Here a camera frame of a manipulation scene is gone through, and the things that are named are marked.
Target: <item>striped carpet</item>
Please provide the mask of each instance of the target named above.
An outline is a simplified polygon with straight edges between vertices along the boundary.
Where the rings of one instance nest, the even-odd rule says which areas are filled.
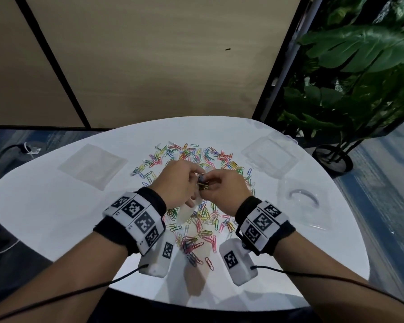
[[[39,141],[46,152],[96,132],[0,130],[0,150],[21,142]],[[17,149],[0,160],[0,176],[23,162]],[[366,140],[351,154],[354,169],[335,179],[360,226],[370,259],[373,285],[404,299],[404,125],[390,135]],[[15,238],[0,228],[0,250]],[[0,291],[20,286],[50,262],[18,243],[0,255]]]

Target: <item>black pot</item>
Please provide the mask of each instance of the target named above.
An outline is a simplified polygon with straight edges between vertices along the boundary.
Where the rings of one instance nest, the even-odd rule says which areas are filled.
[[[313,157],[315,160],[325,169],[325,171],[331,176],[331,178],[336,178],[348,173],[353,169],[353,162],[351,158],[345,154],[343,151],[338,153],[335,161],[328,161],[334,152],[338,151],[337,146],[332,145],[320,145],[316,147],[313,152]]]

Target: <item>wristband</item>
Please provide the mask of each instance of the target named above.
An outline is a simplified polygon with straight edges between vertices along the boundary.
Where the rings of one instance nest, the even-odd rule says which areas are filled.
[[[105,218],[93,230],[125,245],[129,255],[137,250],[145,255],[165,231],[165,212],[162,198],[149,188],[141,188],[136,193],[124,193],[104,210]]]
[[[239,225],[237,236],[256,255],[272,255],[278,242],[296,230],[278,208],[253,196],[248,197],[239,207],[236,221]]]

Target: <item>hand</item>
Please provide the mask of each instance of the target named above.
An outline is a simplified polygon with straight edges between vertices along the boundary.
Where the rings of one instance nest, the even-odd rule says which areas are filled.
[[[242,202],[252,195],[244,177],[235,170],[210,171],[203,175],[203,181],[209,189],[201,190],[201,197],[230,216],[235,216]]]
[[[205,170],[190,161],[170,161],[149,188],[162,197],[167,209],[181,206],[186,201],[193,207],[190,197],[194,197],[197,188],[196,173],[205,173]]]

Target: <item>wooden panel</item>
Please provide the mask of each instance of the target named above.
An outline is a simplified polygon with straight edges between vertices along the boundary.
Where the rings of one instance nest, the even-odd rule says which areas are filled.
[[[14,0],[0,0],[0,125],[83,127]]]
[[[299,1],[27,0],[93,127],[250,118]]]

